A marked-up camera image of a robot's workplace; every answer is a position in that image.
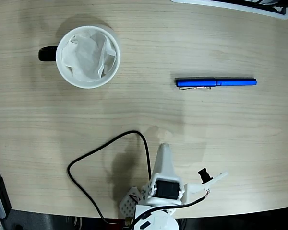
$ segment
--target white plastic part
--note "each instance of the white plastic part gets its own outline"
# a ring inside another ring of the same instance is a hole
[[[181,199],[183,204],[188,204],[193,200],[190,200],[190,194],[194,194],[194,193],[198,193],[201,190],[210,190],[210,186],[213,185],[215,182],[221,180],[222,178],[224,178],[225,176],[228,175],[228,172],[224,172],[221,173],[219,176],[217,176],[216,178],[213,178],[212,180],[206,182],[205,184],[185,184],[184,186],[184,194],[183,197]]]
[[[177,182],[180,186],[180,193],[176,200],[153,197],[156,192],[156,181],[170,181]],[[169,144],[163,143],[159,146],[155,166],[152,174],[152,178],[149,183],[142,187],[142,200],[140,205],[148,205],[152,207],[164,206],[164,205],[181,205],[181,198],[184,193],[184,186],[182,179],[178,177],[174,172],[172,151]],[[174,209],[169,210],[169,214],[174,213]]]
[[[285,14],[279,14],[271,11],[261,10],[258,8],[248,7],[248,6],[241,6],[238,4],[226,3],[221,1],[213,1],[213,0],[171,0],[177,3],[189,3],[189,4],[196,4],[196,5],[204,5],[204,6],[216,6],[221,8],[228,8],[233,10],[257,13],[261,15],[266,15],[274,18],[279,18],[286,20],[288,19],[288,8],[286,8]]]
[[[126,196],[124,196],[124,198],[120,202],[120,212],[125,218],[134,217],[135,206],[137,205],[137,203],[132,200],[129,195],[132,195],[134,198],[137,197],[138,201],[140,201],[141,199],[141,193],[139,192],[138,188],[131,187],[127,192]]]
[[[137,218],[143,212],[152,209],[150,206],[137,205],[135,217]],[[178,230],[179,226],[176,220],[164,211],[152,212],[146,219],[140,220],[134,230]]]

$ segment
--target black mug handle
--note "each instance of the black mug handle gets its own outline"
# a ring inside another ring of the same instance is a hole
[[[41,48],[38,52],[38,59],[40,61],[56,61],[57,46],[47,46]]]

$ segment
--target pen clip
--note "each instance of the pen clip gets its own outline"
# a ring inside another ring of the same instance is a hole
[[[179,87],[179,90],[198,90],[198,89],[211,89],[211,87],[207,86],[198,86],[198,87]]]

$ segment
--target perforated plate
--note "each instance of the perforated plate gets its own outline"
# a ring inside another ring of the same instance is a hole
[[[120,202],[120,212],[126,217],[134,217],[136,202],[129,196],[132,195],[135,200],[141,199],[141,193],[137,187],[131,187],[126,196]]]

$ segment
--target black cable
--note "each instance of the black cable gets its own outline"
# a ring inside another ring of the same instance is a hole
[[[77,163],[78,161],[88,157],[88,156],[91,156],[92,154],[102,150],[103,148],[107,147],[108,145],[112,144],[114,141],[122,138],[123,136],[126,136],[128,134],[131,134],[131,133],[135,133],[137,135],[139,135],[142,140],[143,140],[143,143],[144,143],[144,146],[145,146],[145,151],[146,151],[146,159],[147,159],[147,169],[148,169],[148,177],[149,177],[149,180],[150,178],[152,177],[152,173],[151,173],[151,168],[150,168],[150,160],[149,160],[149,151],[148,151],[148,145],[147,145],[147,141],[145,139],[145,137],[143,136],[142,133],[140,133],[139,131],[136,131],[136,130],[131,130],[131,131],[128,131],[128,132],[125,132],[125,133],[122,133],[120,135],[118,135],[117,137],[113,138],[112,140],[108,141],[107,143],[103,144],[102,146],[98,147],[97,149],[93,150],[93,151],[90,151],[88,152],[87,154],[81,156],[81,157],[78,157],[77,159],[73,160],[68,166],[67,166],[67,174],[69,176],[69,178],[72,180],[72,182],[87,196],[87,198],[92,202],[92,204],[95,206],[98,214],[100,215],[100,217],[102,218],[102,220],[107,223],[107,224],[119,224],[119,223],[110,223],[110,222],[107,222],[106,219],[104,218],[104,216],[102,215],[99,207],[97,206],[96,202],[94,201],[94,199],[87,193],[87,191],[85,191],[84,188],[81,187],[81,185],[78,184],[78,182],[74,179],[74,177],[72,176],[71,174],[71,167]]]
[[[154,207],[150,210],[147,210],[143,213],[141,213],[136,219],[134,219],[134,221],[131,223],[131,225],[128,227],[128,230],[132,230],[134,228],[134,226],[142,219],[142,217],[151,214],[152,212],[156,212],[158,210],[163,210],[163,209],[175,209],[175,208],[184,208],[184,207],[190,207],[192,205],[196,205],[197,203],[200,203],[201,201],[205,200],[206,197],[209,194],[209,190],[207,191],[206,195],[189,203],[186,205],[168,205],[168,206],[159,206],[159,207]]]

